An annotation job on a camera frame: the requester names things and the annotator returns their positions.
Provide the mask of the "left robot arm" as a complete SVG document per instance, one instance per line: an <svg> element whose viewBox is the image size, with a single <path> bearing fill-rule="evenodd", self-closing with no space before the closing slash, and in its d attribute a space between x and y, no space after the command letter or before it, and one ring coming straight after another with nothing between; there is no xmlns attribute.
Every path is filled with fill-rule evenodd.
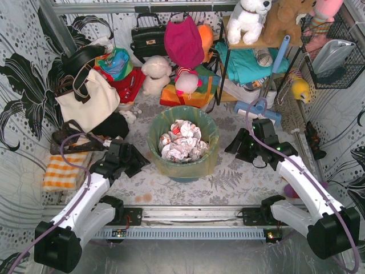
<svg viewBox="0 0 365 274"><path fill-rule="evenodd" d="M36 227L34 261L70 273L85 245L105 225L122 226L116 237L125 236L129 226L140 225L140 208L126 208L122 200L106 193L122 174L131 178L149 164L133 144L113 140L105 156L87 169L85 182L64 209Z"/></svg>

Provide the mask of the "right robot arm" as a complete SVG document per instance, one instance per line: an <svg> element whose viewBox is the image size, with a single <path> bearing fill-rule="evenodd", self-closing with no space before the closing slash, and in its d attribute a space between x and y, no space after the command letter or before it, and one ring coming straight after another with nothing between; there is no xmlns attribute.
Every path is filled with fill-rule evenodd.
<svg viewBox="0 0 365 274"><path fill-rule="evenodd" d="M225 152L247 163L253 163L260 156L289 183L307 208L300 209L284 196L274 195L264 199L258 208L242 210L245 225L288 225L307 239L320 259L358 245L358 211L353 207L345 208L332 197L289 142L279 142L270 119L254 119L250 130L240 128Z"/></svg>

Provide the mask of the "teal plastic trash bin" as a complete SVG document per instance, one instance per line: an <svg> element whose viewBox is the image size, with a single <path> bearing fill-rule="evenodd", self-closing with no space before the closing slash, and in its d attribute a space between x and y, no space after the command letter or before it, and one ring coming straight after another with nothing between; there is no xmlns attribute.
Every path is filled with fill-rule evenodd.
<svg viewBox="0 0 365 274"><path fill-rule="evenodd" d="M178 183L191 183L198 181L203 176L199 172L183 170L171 172L169 175L167 175L167 177Z"/></svg>

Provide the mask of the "yellow plastic trash bag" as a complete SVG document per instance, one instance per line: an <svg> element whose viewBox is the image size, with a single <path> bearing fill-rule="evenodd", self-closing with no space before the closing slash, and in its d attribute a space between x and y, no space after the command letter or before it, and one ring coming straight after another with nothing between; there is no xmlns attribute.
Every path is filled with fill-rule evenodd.
<svg viewBox="0 0 365 274"><path fill-rule="evenodd" d="M153 119L147 141L161 174L176 180L193 180L213 173L219 138L218 127L205 111L176 106Z"/></svg>

